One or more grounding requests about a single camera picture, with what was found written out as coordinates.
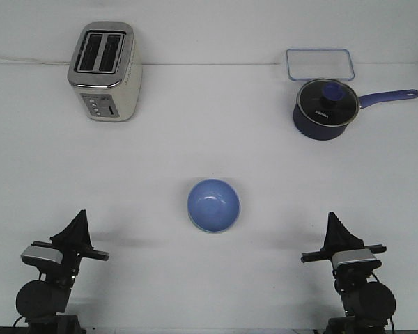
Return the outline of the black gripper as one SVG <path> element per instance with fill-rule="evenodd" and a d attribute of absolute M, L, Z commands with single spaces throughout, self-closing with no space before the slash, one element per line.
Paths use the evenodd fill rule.
<path fill-rule="evenodd" d="M 32 246 L 53 248 L 63 254 L 61 264 L 37 263 L 35 267 L 45 275 L 45 282 L 63 289 L 71 289 L 79 274 L 83 258 L 107 261 L 108 252 L 95 250 L 88 230 L 86 210 L 81 210 L 60 233 L 50 237 L 51 244 L 34 241 Z"/>
<path fill-rule="evenodd" d="M 363 240 L 353 235 L 342 224 L 337 215 L 334 212 L 330 212 L 328 214 L 327 232 L 323 247 L 320 251 L 303 253 L 301 255 L 301 262 L 307 263 L 323 260 L 329 260 L 331 262 L 332 256 L 337 252 L 363 248 L 369 249 L 375 257 L 387 251 L 387 247 L 382 244 L 364 246 Z M 336 291 L 355 291 L 366 284 L 367 279 L 373 274 L 373 271 L 381 266 L 382 262 L 377 258 L 376 261 L 372 262 L 345 264 L 337 269 L 334 269 L 332 266 L 334 288 Z"/>

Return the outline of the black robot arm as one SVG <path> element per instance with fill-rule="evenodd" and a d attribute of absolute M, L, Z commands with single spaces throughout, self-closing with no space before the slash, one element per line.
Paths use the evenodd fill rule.
<path fill-rule="evenodd" d="M 373 272 L 382 266 L 376 255 L 386 250 L 382 244 L 365 245 L 334 212 L 328 214 L 323 247 L 301 254 L 303 263 L 328 260 L 332 265 L 344 316 L 329 319 L 326 333 L 385 333 L 385 327 L 393 325 L 395 296 Z"/>
<path fill-rule="evenodd" d="M 65 310 L 84 258 L 107 261 L 109 254 L 95 250 L 85 209 L 48 242 L 33 241 L 21 254 L 24 264 L 39 271 L 39 279 L 17 293 L 16 309 L 28 324 L 28 333 L 86 333 L 77 315 Z"/>

